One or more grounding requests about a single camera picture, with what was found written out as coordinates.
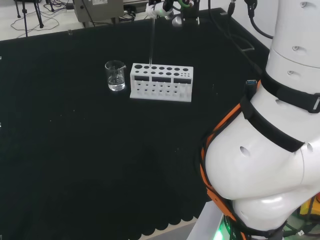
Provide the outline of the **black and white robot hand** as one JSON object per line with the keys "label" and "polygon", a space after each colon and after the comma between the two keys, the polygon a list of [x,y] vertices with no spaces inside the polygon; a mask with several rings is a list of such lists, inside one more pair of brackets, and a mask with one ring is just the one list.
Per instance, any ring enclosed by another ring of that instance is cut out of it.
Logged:
{"label": "black and white robot hand", "polygon": [[171,19],[174,16],[172,0],[149,0],[146,4],[145,13],[152,19],[165,17]]}

